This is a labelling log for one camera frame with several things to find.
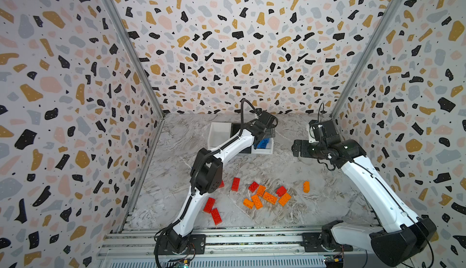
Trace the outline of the blue lego brick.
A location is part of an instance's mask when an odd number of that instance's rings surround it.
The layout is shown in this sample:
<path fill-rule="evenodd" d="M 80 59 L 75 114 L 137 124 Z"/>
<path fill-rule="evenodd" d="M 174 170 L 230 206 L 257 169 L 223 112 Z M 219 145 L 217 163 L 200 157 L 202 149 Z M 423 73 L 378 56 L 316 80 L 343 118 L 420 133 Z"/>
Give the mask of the blue lego brick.
<path fill-rule="evenodd" d="M 257 149 L 267 149 L 269 143 L 270 143 L 270 139 L 269 139 L 269 138 L 263 139 L 262 141 L 260 141 L 260 142 L 258 143 Z"/>

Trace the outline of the red square lego brick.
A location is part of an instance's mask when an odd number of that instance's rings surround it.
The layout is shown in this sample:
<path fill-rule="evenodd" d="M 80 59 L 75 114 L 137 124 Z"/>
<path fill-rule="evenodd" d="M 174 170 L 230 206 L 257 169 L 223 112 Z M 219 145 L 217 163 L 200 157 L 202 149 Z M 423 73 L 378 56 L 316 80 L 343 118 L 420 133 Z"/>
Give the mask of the red square lego brick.
<path fill-rule="evenodd" d="M 253 181 L 251 185 L 248 187 L 248 190 L 252 193 L 254 193 L 259 187 L 259 184 Z"/>

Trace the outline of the red lego brick bottom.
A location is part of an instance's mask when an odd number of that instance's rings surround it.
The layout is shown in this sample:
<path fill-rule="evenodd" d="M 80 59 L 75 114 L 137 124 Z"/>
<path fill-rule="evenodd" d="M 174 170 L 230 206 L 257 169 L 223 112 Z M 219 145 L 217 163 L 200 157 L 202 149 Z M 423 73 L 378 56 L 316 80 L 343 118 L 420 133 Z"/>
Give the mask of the red lego brick bottom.
<path fill-rule="evenodd" d="M 211 210 L 211 216 L 216 226 L 223 222 L 222 217 L 220 216 L 220 213 L 217 208 Z"/>

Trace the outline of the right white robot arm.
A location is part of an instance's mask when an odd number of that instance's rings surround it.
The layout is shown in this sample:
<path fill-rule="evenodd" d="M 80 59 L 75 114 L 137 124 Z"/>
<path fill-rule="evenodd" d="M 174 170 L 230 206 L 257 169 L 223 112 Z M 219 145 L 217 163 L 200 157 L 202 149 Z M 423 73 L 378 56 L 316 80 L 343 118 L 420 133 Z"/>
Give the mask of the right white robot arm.
<path fill-rule="evenodd" d="M 411 210 L 374 168 L 364 149 L 353 139 L 330 145 L 326 140 L 295 140 L 295 157 L 329 161 L 352 180 L 372 207 L 380 227 L 357 226 L 335 220 L 322 227 L 320 245 L 327 251 L 349 245 L 374 253 L 396 267 L 430 247 L 436 225 Z"/>

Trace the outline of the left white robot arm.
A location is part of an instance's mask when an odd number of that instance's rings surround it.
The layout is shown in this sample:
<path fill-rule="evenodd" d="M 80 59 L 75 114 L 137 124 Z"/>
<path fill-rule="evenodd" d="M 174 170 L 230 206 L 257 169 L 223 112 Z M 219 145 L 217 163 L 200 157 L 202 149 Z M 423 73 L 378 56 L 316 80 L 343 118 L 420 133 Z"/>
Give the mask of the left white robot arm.
<path fill-rule="evenodd" d="M 249 122 L 240 122 L 240 128 L 233 136 L 221 135 L 226 140 L 210 150 L 198 151 L 191 168 L 190 188 L 183 207 L 175 221 L 161 229 L 154 236 L 154 255 L 158 257 L 163 251 L 161 246 L 168 246 L 169 253 L 183 253 L 188 248 L 189 237 L 195 220 L 208 200 L 208 195 L 215 192 L 223 180 L 223 166 L 242 150 L 256 148 L 277 127 L 278 119 L 262 111 Z"/>

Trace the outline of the right white bin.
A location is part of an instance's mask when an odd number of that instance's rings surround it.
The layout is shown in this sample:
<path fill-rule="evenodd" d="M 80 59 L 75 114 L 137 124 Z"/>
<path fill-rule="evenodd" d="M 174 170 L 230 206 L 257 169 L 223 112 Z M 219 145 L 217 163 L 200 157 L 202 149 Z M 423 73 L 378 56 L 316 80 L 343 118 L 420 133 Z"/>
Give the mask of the right white bin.
<path fill-rule="evenodd" d="M 265 137 L 259 142 L 257 148 L 251 148 L 253 155 L 272 155 L 274 148 L 275 128 L 268 129 Z"/>

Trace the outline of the white bin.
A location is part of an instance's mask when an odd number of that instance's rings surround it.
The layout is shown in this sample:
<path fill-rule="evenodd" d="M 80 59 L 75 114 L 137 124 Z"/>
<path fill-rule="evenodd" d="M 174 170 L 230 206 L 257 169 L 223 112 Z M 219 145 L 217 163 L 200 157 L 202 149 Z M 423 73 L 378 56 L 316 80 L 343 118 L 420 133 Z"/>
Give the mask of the white bin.
<path fill-rule="evenodd" d="M 231 137 L 230 122 L 211 122 L 208 134 L 208 150 L 224 144 Z"/>
<path fill-rule="evenodd" d="M 259 142 L 257 148 L 251 148 L 253 155 L 272 155 L 274 148 L 275 128 L 268 129 L 265 137 Z"/>

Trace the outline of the black middle bin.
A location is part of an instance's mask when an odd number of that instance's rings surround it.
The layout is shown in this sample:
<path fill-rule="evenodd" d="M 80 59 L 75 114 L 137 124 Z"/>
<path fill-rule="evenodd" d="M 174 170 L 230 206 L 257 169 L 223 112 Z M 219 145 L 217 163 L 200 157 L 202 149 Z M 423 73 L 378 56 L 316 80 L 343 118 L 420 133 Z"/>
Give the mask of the black middle bin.
<path fill-rule="evenodd" d="M 231 124 L 231 145 L 232 151 L 239 154 L 251 154 L 254 137 L 250 131 L 241 129 L 241 124 Z"/>

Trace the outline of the left white bin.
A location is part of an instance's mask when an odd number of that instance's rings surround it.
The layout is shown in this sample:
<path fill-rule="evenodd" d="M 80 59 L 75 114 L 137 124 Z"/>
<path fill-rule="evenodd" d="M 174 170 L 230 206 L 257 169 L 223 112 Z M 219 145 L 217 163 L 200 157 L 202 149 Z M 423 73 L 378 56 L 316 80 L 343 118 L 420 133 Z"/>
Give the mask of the left white bin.
<path fill-rule="evenodd" d="M 208 150 L 224 144 L 231 137 L 230 122 L 211 122 L 208 134 Z"/>

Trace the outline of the orange long lego brick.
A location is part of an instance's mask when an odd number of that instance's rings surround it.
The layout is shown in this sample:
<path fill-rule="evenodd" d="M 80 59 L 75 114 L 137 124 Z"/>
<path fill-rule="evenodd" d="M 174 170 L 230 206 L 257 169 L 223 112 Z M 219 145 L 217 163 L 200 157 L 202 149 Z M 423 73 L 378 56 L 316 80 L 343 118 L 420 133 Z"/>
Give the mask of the orange long lego brick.
<path fill-rule="evenodd" d="M 268 192 L 264 192 L 262 198 L 263 198 L 265 201 L 271 203 L 272 205 L 275 205 L 275 203 L 277 202 L 277 197 L 274 196 L 274 195 L 272 195 L 272 194 L 270 194 L 270 193 L 268 193 Z"/>

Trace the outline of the small orange lego brick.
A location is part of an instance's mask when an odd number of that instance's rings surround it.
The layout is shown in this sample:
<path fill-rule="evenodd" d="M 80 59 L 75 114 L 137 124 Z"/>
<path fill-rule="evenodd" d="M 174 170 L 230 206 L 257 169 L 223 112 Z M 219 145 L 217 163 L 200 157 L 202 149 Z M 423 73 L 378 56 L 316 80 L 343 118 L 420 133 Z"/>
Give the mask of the small orange lego brick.
<path fill-rule="evenodd" d="M 243 200 L 243 205 L 246 206 L 249 209 L 253 209 L 255 207 L 254 203 L 251 200 L 247 199 L 247 198 L 245 198 Z"/>

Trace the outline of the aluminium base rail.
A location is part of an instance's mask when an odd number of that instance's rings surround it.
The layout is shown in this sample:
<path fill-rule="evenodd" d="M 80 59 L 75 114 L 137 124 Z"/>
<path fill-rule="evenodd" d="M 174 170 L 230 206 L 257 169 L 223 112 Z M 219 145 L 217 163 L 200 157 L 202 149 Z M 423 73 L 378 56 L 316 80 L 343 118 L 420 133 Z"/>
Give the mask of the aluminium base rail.
<path fill-rule="evenodd" d="M 383 268 L 375 254 L 343 245 L 326 251 L 316 226 L 195 229 L 183 252 L 154 230 L 105 236 L 99 268 Z"/>

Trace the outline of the right corner aluminium post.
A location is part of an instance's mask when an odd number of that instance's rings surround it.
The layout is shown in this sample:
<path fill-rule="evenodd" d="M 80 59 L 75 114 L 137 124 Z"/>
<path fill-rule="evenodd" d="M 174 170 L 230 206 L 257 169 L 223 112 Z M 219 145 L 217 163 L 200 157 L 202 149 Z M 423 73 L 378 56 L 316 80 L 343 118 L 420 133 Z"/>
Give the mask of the right corner aluminium post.
<path fill-rule="evenodd" d="M 377 45 L 382 39 L 385 30 L 388 28 L 388 26 L 394 19 L 394 16 L 396 15 L 396 12 L 400 7 L 402 1 L 403 0 L 391 0 L 388 4 L 388 7 L 384 15 L 381 17 L 378 26 L 376 27 L 373 35 L 370 37 L 370 40 L 367 43 L 366 48 L 364 49 L 361 55 L 361 58 L 359 59 L 354 71 L 352 72 L 351 76 L 346 82 L 345 88 L 343 89 L 342 94 L 338 99 L 334 110 L 331 112 L 331 119 L 336 119 L 338 113 L 343 109 L 346 100 L 348 99 L 352 89 L 356 85 L 358 79 L 360 78 L 360 75 L 364 70 L 364 66 L 368 62 L 369 58 L 371 58 L 372 52 L 377 48 Z"/>

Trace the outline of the corner aluminium post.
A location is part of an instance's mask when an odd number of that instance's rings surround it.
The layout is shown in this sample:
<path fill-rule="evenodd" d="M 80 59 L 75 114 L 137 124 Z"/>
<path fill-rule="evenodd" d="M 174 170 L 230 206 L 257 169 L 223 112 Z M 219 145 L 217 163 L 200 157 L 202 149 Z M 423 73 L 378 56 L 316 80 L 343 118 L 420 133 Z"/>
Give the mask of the corner aluminium post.
<path fill-rule="evenodd" d="M 149 79 L 147 75 L 145 74 L 144 68 L 139 60 L 139 57 L 137 56 L 137 52 L 135 48 L 133 47 L 129 35 L 127 33 L 127 30 L 125 29 L 123 22 L 121 20 L 121 17 L 118 13 L 118 10 L 112 0 L 101 0 L 103 2 L 103 5 L 105 9 L 108 12 L 108 15 L 110 17 L 110 20 L 112 21 L 112 24 L 115 27 L 115 30 L 120 38 L 120 41 L 123 45 L 123 47 L 126 50 L 126 53 L 129 56 L 129 60 L 132 62 L 133 66 L 135 67 L 135 71 L 137 75 L 139 76 L 139 79 L 146 91 L 146 93 L 149 96 L 151 105 L 154 108 L 154 113 L 156 116 L 160 119 L 164 119 L 164 113 L 161 109 L 161 106 L 159 104 L 159 101 L 151 87 L 151 84 L 149 82 Z"/>
<path fill-rule="evenodd" d="M 352 72 L 351 76 L 346 82 L 345 88 L 343 89 L 342 94 L 338 99 L 334 110 L 331 112 L 331 119 L 336 119 L 338 113 L 343 109 L 346 100 L 348 99 L 352 89 L 356 85 L 358 79 L 360 78 L 360 75 L 364 70 L 364 66 L 368 62 L 369 58 L 371 58 L 372 52 L 377 48 L 377 45 L 382 39 L 385 30 L 388 28 L 388 26 L 394 19 L 394 16 L 396 15 L 396 12 L 400 7 L 402 1 L 403 0 L 391 0 L 388 4 L 388 7 L 384 15 L 381 17 L 378 26 L 376 27 L 373 35 L 370 37 L 370 40 L 367 43 L 366 48 L 364 49 L 361 55 L 361 58 L 359 59 L 354 71 Z"/>

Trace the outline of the left corner aluminium post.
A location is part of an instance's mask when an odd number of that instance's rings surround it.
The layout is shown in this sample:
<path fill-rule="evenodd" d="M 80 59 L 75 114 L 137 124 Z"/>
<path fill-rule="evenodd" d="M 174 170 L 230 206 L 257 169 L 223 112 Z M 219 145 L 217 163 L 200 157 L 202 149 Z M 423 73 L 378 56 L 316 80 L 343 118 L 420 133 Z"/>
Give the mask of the left corner aluminium post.
<path fill-rule="evenodd" d="M 135 48 L 133 47 L 129 35 L 127 33 L 127 30 L 125 29 L 123 22 L 121 20 L 121 17 L 118 13 L 118 10 L 112 0 L 101 0 L 103 2 L 103 5 L 105 9 L 108 12 L 108 15 L 110 17 L 110 20 L 112 21 L 112 24 L 115 27 L 115 30 L 120 38 L 120 41 L 123 45 L 123 47 L 126 50 L 126 53 L 129 56 L 129 60 L 132 62 L 133 66 L 135 67 L 135 71 L 137 75 L 139 76 L 139 79 L 146 91 L 146 93 L 149 96 L 151 105 L 154 108 L 154 113 L 156 116 L 160 119 L 164 119 L 164 113 L 161 109 L 161 106 L 159 104 L 159 101 L 151 87 L 151 84 L 149 82 L 149 79 L 147 75 L 145 74 L 144 68 L 139 60 L 139 57 L 137 56 L 137 52 Z"/>

